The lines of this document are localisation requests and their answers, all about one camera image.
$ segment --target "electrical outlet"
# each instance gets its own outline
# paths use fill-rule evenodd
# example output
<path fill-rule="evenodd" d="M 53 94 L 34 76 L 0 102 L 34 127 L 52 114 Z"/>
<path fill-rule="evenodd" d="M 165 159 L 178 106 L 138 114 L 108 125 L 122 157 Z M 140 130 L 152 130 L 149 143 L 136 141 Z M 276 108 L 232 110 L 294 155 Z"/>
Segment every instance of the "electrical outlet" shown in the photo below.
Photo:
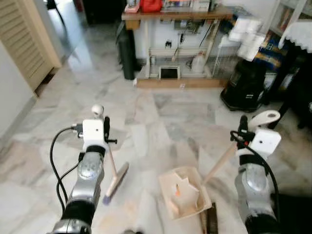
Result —
<path fill-rule="evenodd" d="M 167 40 L 166 43 L 165 43 L 165 48 L 168 49 L 168 48 L 171 48 L 172 47 L 172 40 Z"/>

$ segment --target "wall baseboard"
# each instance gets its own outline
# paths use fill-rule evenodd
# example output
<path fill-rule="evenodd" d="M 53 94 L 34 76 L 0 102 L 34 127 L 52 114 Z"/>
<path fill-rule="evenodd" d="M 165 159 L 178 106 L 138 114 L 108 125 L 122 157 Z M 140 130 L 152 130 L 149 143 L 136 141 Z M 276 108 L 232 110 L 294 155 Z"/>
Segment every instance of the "wall baseboard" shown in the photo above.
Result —
<path fill-rule="evenodd" d="M 37 99 L 35 97 L 31 97 L 28 102 L 25 104 L 24 108 L 20 111 L 20 113 L 16 116 L 12 124 L 8 127 L 8 129 L 4 132 L 3 136 L 0 137 L 0 156 L 5 151 L 5 148 L 7 148 L 10 145 L 10 139 L 15 133 L 16 129 L 19 127 L 21 122 L 25 119 L 27 114 L 30 112 L 30 110 L 35 105 Z"/>

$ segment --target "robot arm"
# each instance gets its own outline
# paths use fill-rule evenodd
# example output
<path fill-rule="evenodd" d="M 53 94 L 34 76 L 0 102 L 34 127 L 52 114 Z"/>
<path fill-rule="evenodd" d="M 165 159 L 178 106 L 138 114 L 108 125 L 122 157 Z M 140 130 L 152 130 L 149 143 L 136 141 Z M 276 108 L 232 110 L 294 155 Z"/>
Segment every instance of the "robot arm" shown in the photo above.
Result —
<path fill-rule="evenodd" d="M 91 224 L 100 197 L 100 184 L 104 178 L 104 155 L 108 152 L 111 156 L 108 142 L 117 142 L 108 139 L 109 118 L 104 120 L 103 111 L 102 106 L 93 106 L 95 118 L 84 120 L 82 132 L 78 132 L 84 142 L 84 153 L 80 153 L 83 158 L 77 169 L 78 177 L 62 217 L 50 234 L 91 234 Z"/>
<path fill-rule="evenodd" d="M 238 210 L 249 234 L 279 234 L 279 225 L 271 207 L 269 181 L 263 160 L 248 150 L 256 149 L 266 160 L 280 142 L 280 135 L 271 130 L 248 132 L 247 118 L 242 117 L 237 132 L 240 140 L 236 155 L 240 167 L 235 179 Z"/>
<path fill-rule="evenodd" d="M 93 215 L 104 178 L 104 148 L 89 146 L 78 165 L 78 178 L 66 203 L 61 220 L 51 234 L 90 234 Z"/>

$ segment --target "white cabinet door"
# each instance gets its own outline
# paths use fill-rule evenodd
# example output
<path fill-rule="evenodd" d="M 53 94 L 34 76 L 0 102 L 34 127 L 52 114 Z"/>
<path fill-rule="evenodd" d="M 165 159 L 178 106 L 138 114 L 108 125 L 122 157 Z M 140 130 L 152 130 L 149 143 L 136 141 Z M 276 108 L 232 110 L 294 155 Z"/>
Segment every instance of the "white cabinet door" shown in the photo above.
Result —
<path fill-rule="evenodd" d="M 18 0 L 0 0 L 0 40 L 35 90 L 53 68 L 23 16 Z"/>

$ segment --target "black cable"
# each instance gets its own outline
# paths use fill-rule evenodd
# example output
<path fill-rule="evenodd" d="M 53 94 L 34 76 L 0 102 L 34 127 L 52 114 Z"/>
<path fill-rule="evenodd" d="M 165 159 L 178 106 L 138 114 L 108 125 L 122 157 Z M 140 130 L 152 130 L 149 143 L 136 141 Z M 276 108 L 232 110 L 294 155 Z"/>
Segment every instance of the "black cable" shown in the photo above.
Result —
<path fill-rule="evenodd" d="M 62 183 L 62 179 L 67 176 L 69 173 L 71 173 L 78 165 L 79 165 L 80 161 L 75 165 L 73 166 L 71 169 L 69 169 L 67 172 L 65 172 L 61 177 L 60 177 L 60 180 L 58 181 L 57 183 L 57 194 L 59 194 L 59 186 L 60 184 Z"/>
<path fill-rule="evenodd" d="M 213 23 L 211 23 L 211 24 L 209 25 L 209 28 L 207 29 L 207 32 L 206 32 L 206 34 L 205 34 L 203 40 L 201 40 L 201 43 L 199 44 L 199 46 L 201 46 L 201 44 L 203 43 L 203 41 L 204 41 L 204 39 L 206 38 L 206 35 L 208 34 L 208 32 L 210 31 L 212 25 L 213 25 Z"/>
<path fill-rule="evenodd" d="M 177 50 L 179 49 L 180 44 L 182 44 L 182 42 L 181 42 L 181 36 L 180 36 L 180 35 L 184 35 L 184 34 L 185 34 L 186 30 L 188 29 L 188 28 L 187 28 L 187 25 L 188 25 L 188 24 L 190 24 L 190 23 L 188 22 L 188 23 L 186 24 L 183 33 L 181 33 L 181 34 L 178 33 L 178 34 L 177 34 L 177 47 L 176 47 L 175 52 L 174 52 L 174 55 L 173 55 L 172 57 L 176 56 L 176 52 L 177 52 Z"/>
<path fill-rule="evenodd" d="M 53 138 L 52 140 L 52 143 L 51 143 L 51 148 L 50 148 L 50 163 L 51 163 L 51 166 L 52 166 L 52 169 L 53 169 L 53 172 L 55 174 L 55 176 L 57 177 L 57 180 L 58 180 L 58 183 L 60 184 L 61 188 L 62 188 L 62 191 L 63 191 L 63 194 L 64 194 L 64 197 L 65 197 L 65 201 L 67 202 L 68 198 L 67 198 L 67 193 L 66 193 L 66 190 L 65 190 L 65 187 L 59 177 L 59 174 L 57 172 L 57 169 L 55 168 L 55 165 L 54 165 L 54 162 L 53 162 L 53 147 L 54 147 L 54 144 L 57 140 L 57 138 L 59 137 L 59 135 L 62 133 L 62 132 L 65 132 L 67 130 L 71 130 L 73 129 L 72 127 L 68 127 L 68 128 L 64 128 L 62 130 L 60 130 Z M 58 195 L 58 199 L 59 199 L 59 202 L 62 206 L 62 210 L 64 211 L 65 210 L 65 206 L 64 206 L 64 203 L 63 203 L 63 200 L 62 200 L 62 197 L 60 196 L 59 194 L 59 191 L 57 190 L 57 195 Z"/>
<path fill-rule="evenodd" d="M 230 131 L 231 134 L 231 138 L 234 139 L 238 144 L 240 144 L 241 147 L 244 147 L 246 149 L 248 149 L 249 151 L 251 151 L 256 157 L 258 157 L 260 159 L 260 161 L 262 162 L 262 165 L 264 166 L 264 168 L 266 169 L 267 172 L 269 172 L 270 177 L 272 178 L 272 182 L 273 182 L 273 186 L 274 186 L 274 190 L 275 190 L 275 203 L 276 203 L 276 218 L 277 221 L 280 222 L 280 208 L 279 208 L 279 191 L 278 191 L 278 186 L 277 186 L 277 182 L 275 179 L 275 176 L 273 174 L 273 171 L 271 170 L 270 166 L 267 164 L 267 162 L 263 159 L 263 157 L 258 154 L 255 150 L 253 150 L 252 148 L 250 148 L 249 146 L 245 145 L 244 142 L 240 141 L 234 134 L 238 135 L 237 131 Z"/>

